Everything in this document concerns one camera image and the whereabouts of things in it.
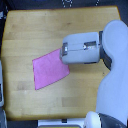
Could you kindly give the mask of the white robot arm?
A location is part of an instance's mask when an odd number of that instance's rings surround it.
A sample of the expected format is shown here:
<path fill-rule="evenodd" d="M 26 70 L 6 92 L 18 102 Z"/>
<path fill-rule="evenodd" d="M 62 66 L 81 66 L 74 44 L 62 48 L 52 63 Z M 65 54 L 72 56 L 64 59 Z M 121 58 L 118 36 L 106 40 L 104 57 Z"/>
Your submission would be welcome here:
<path fill-rule="evenodd" d="M 68 35 L 60 59 L 64 64 L 102 59 L 110 70 L 98 87 L 96 111 L 87 113 L 84 128 L 128 128 L 128 26 L 112 20 L 100 32 Z"/>

